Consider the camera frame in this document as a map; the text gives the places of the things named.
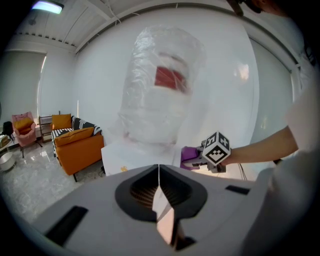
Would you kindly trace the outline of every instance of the white curtain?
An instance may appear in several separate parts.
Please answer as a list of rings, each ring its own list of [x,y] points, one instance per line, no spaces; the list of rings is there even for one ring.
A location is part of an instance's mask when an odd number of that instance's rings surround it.
[[[24,51],[4,52],[0,60],[0,126],[11,115],[28,111],[37,118],[37,94],[45,54]]]
[[[259,76],[259,107],[251,143],[287,126],[285,115],[293,104],[291,73],[266,48],[250,40]]]

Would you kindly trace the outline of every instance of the red label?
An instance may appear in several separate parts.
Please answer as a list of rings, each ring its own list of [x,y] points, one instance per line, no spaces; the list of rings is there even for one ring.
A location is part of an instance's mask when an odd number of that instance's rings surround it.
[[[187,91],[186,79],[179,72],[158,66],[155,74],[155,86],[167,87],[185,93]]]

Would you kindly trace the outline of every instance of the orange cushion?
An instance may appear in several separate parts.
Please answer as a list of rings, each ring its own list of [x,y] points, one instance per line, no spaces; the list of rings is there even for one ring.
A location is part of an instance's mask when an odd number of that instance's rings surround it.
[[[94,132],[93,127],[69,131],[59,137],[56,137],[54,139],[54,142],[56,146],[66,145],[72,142],[89,138],[93,134],[93,132]]]
[[[29,117],[14,122],[14,127],[20,132],[25,128],[29,128],[34,123]]]
[[[26,134],[28,134],[30,131],[31,131],[31,128],[28,127],[28,128],[23,129],[23,130],[20,130],[19,133],[22,134],[22,135],[26,135]]]
[[[52,115],[52,129],[66,129],[71,128],[71,114],[53,114]]]

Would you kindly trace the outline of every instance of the white sleeve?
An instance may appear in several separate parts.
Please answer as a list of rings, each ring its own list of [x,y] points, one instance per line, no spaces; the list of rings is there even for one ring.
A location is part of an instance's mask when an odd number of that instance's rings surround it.
[[[310,85],[285,115],[286,122],[301,151],[309,152],[320,140],[319,84]]]

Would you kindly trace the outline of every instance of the black slot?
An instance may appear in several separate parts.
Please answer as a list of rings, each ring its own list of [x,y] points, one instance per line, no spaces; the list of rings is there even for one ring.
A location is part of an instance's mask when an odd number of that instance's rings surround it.
[[[45,236],[56,244],[63,246],[87,212],[88,209],[84,207],[72,207]]]
[[[233,185],[229,185],[225,189],[226,190],[230,190],[230,191],[235,192],[235,193],[242,194],[242,195],[248,195],[248,193],[250,192],[249,188],[233,186]]]

